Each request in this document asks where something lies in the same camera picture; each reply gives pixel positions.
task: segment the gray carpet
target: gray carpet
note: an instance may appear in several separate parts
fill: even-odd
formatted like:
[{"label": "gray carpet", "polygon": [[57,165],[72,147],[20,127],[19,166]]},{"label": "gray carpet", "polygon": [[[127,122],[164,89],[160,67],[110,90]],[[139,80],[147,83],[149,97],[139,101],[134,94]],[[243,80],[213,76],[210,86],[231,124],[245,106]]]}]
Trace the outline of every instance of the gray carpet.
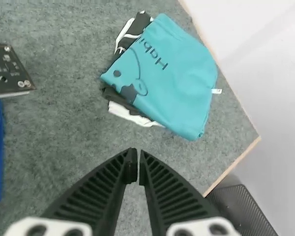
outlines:
[{"label": "gray carpet", "polygon": [[[196,142],[107,112],[97,78],[109,64],[119,30],[143,9],[152,16],[164,12],[196,35],[191,19],[173,0],[0,4],[0,42],[14,47],[38,88],[3,100],[0,236],[13,221],[40,215],[65,189],[128,147],[160,158],[204,193],[257,138],[222,74],[217,87],[223,93],[214,96],[206,132]],[[115,235],[151,235],[147,222],[144,189],[132,184]]]}]

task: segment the pile of clothes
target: pile of clothes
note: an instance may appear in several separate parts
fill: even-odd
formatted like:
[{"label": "pile of clothes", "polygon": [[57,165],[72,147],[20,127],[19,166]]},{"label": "pile of clothes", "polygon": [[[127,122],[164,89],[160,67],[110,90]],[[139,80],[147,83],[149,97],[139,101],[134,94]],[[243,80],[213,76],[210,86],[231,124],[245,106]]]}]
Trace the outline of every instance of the pile of clothes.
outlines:
[{"label": "pile of clothes", "polygon": [[164,126],[196,140],[204,133],[217,67],[208,49],[165,14],[145,11],[116,38],[112,65],[101,75],[108,110],[138,125]]}]

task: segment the white wall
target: white wall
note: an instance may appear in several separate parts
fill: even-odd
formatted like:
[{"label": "white wall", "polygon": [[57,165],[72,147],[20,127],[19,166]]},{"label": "white wall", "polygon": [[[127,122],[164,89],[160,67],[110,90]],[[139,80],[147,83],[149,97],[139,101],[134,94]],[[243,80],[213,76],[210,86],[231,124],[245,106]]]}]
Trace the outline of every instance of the white wall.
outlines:
[{"label": "white wall", "polygon": [[184,0],[262,137],[233,171],[295,236],[295,0]]}]

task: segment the teal t-shirt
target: teal t-shirt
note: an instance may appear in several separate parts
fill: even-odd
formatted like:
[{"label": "teal t-shirt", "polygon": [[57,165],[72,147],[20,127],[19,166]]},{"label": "teal t-shirt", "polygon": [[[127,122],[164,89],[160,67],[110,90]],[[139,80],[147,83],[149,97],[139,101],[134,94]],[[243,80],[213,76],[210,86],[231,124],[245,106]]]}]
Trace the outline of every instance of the teal t-shirt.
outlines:
[{"label": "teal t-shirt", "polygon": [[208,49],[165,14],[101,76],[129,103],[188,140],[204,133],[216,78]]}]

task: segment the black circuit board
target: black circuit board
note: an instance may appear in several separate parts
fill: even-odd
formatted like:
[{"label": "black circuit board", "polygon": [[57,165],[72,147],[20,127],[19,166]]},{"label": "black circuit board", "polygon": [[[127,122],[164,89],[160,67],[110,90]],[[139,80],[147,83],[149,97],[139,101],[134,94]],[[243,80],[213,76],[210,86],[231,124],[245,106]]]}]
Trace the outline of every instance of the black circuit board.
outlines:
[{"label": "black circuit board", "polygon": [[0,44],[0,98],[26,94],[35,89],[13,48]]}]

